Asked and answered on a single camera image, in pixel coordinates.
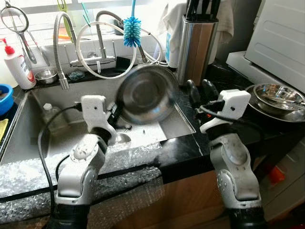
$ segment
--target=metal bowl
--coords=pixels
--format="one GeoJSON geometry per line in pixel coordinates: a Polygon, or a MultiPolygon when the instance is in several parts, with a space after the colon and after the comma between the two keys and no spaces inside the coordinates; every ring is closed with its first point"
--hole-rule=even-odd
{"type": "Polygon", "coordinates": [[[58,81],[57,71],[55,69],[45,69],[35,74],[35,79],[43,84],[51,84],[58,81]]]}
{"type": "Polygon", "coordinates": [[[158,65],[139,65],[126,76],[117,93],[125,120],[148,124],[165,119],[174,109],[179,90],[174,74],[158,65]]]}
{"type": "Polygon", "coordinates": [[[255,96],[258,98],[257,105],[264,111],[272,115],[287,115],[293,111],[299,110],[290,106],[289,103],[282,101],[273,101],[266,98],[282,98],[296,102],[304,102],[305,97],[293,88],[280,84],[258,84],[253,88],[255,96]]]}

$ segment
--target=wooden cabinet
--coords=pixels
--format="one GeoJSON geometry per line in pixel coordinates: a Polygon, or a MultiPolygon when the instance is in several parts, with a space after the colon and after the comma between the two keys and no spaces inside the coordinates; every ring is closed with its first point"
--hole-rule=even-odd
{"type": "Polygon", "coordinates": [[[190,229],[224,211],[213,171],[164,185],[165,196],[113,229],[190,229]]]}

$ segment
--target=white appliance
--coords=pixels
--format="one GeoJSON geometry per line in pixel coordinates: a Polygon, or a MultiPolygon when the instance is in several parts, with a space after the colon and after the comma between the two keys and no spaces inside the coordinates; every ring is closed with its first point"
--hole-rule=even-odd
{"type": "Polygon", "coordinates": [[[227,63],[253,83],[283,80],[305,93],[305,0],[266,0],[247,51],[227,63]]]}

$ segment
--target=black cable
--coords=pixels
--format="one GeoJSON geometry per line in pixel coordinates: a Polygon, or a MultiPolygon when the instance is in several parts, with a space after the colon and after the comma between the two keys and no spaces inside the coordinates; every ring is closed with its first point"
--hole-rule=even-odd
{"type": "Polygon", "coordinates": [[[53,122],[53,120],[59,116],[62,112],[69,110],[69,109],[77,109],[76,106],[70,106],[67,108],[62,109],[61,111],[57,112],[45,125],[45,127],[40,131],[39,135],[38,135],[38,152],[39,152],[39,157],[41,159],[41,163],[44,169],[44,172],[46,174],[48,183],[49,183],[49,190],[50,190],[50,196],[51,196],[51,214],[54,213],[54,208],[55,208],[55,195],[54,195],[54,188],[53,188],[53,183],[52,183],[52,179],[49,173],[49,170],[47,168],[46,162],[44,160],[44,157],[42,155],[42,148],[41,148],[41,139],[42,136],[44,135],[44,133],[46,132],[46,130],[48,129],[49,125],[53,122]]]}
{"type": "Polygon", "coordinates": [[[55,170],[55,176],[56,176],[56,180],[58,181],[58,178],[59,178],[59,174],[58,174],[58,170],[59,170],[59,166],[61,166],[62,162],[67,159],[68,157],[70,157],[70,154],[65,156],[59,163],[58,165],[56,166],[56,170],[55,170]]]}
{"type": "Polygon", "coordinates": [[[199,107],[199,109],[200,109],[202,112],[204,112],[204,113],[206,113],[206,114],[208,114],[208,115],[210,115],[210,116],[212,116],[212,117],[219,118],[219,119],[221,119],[221,120],[224,120],[224,121],[227,121],[227,122],[231,122],[231,123],[240,123],[240,124],[242,124],[242,125],[246,125],[246,126],[252,128],[252,129],[256,130],[256,131],[259,133],[260,141],[261,141],[261,142],[264,141],[264,139],[265,139],[265,134],[264,134],[262,128],[261,128],[260,126],[258,126],[257,124],[250,123],[250,122],[246,122],[246,121],[241,120],[241,119],[233,119],[233,118],[228,118],[228,117],[225,117],[225,116],[216,114],[215,112],[212,112],[212,111],[206,109],[206,108],[205,108],[204,106],[202,106],[202,105],[199,107]]]}

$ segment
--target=kitchen sink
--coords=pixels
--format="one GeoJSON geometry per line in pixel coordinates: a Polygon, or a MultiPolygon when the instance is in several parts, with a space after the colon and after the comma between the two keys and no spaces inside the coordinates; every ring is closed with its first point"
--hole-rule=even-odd
{"type": "MultiPolygon", "coordinates": [[[[4,143],[4,155],[0,164],[38,158],[37,139],[43,128],[43,105],[50,103],[61,109],[74,105],[83,95],[104,95],[106,103],[115,100],[116,92],[122,79],[94,80],[82,83],[71,83],[69,90],[62,90],[60,86],[34,89],[26,93],[20,103],[9,137],[4,143]]],[[[50,157],[54,154],[69,152],[87,133],[87,125],[82,113],[77,110],[68,110],[63,113],[69,126],[61,129],[56,135],[49,132],[42,141],[43,154],[50,157]]],[[[119,125],[129,123],[122,118],[119,125]]],[[[148,125],[131,124],[131,130],[118,129],[131,138],[131,147],[138,147],[159,142],[183,135],[194,133],[194,128],[188,122],[178,105],[171,114],[158,123],[148,125]]]]}

